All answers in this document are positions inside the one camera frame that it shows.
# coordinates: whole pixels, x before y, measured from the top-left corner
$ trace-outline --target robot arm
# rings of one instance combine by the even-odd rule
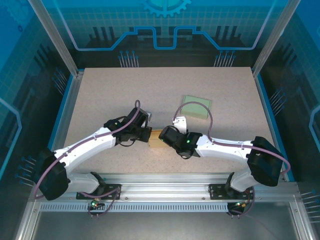
[[[47,168],[60,158],[39,185],[39,189],[46,199],[54,200],[65,192],[103,194],[105,183],[98,174],[94,172],[88,174],[72,173],[72,171],[97,153],[121,145],[122,142],[131,140],[147,143],[152,131],[152,128],[148,127],[151,113],[142,109],[139,110],[137,116],[127,127],[116,131],[128,124],[137,110],[137,107],[135,107],[128,116],[107,121],[96,132],[70,146],[53,152],[48,148],[41,151],[36,159],[31,176],[35,183],[39,181]]]
[[[182,158],[217,157],[246,164],[246,168],[243,170],[230,174],[225,185],[225,191],[229,196],[234,195],[235,192],[244,192],[246,189],[257,184],[270,187],[278,185],[283,162],[265,152],[241,147],[254,146],[282,156],[265,138],[257,136],[254,141],[209,139],[207,135],[203,135],[202,133],[188,132],[185,117],[177,119],[173,122],[174,126],[167,126],[162,130],[159,138],[174,148],[176,153]]]

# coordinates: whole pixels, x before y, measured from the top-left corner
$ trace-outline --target beige table surface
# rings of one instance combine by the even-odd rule
[[[211,136],[253,140],[270,130],[249,67],[86,68],[76,99],[65,146],[91,135],[103,124],[129,114],[136,99],[152,112],[154,129],[172,124],[184,95],[211,100]],[[206,134],[210,119],[187,117],[189,131]],[[76,168],[87,173],[229,173],[244,164],[214,157],[183,160],[169,147],[149,148],[137,141],[100,152]]]

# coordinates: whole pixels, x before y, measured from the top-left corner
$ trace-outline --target gray floor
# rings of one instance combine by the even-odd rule
[[[295,240],[286,205],[257,203],[250,216],[281,240]],[[108,213],[91,219],[85,213],[45,212],[33,240],[274,240],[257,220],[231,219],[226,213]]]

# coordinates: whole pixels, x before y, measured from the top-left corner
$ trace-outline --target green sponge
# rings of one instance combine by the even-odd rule
[[[208,109],[210,109],[211,106],[211,101],[195,96],[188,96],[186,95],[184,97],[183,103],[188,103],[188,102],[199,102],[207,106]],[[181,109],[181,114],[182,115],[187,115],[199,119],[207,119],[208,118],[208,111],[203,107],[198,104],[188,104],[182,107]]]

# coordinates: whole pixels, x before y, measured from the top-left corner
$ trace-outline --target gear logo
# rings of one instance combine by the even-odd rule
[[[150,14],[156,14],[157,17],[168,15],[173,17],[180,14],[181,10],[187,9],[187,4],[191,4],[191,0],[141,0],[144,10],[149,10]]]
[[[27,0],[0,0],[0,7],[5,6],[11,17],[23,26],[29,16],[29,3]]]

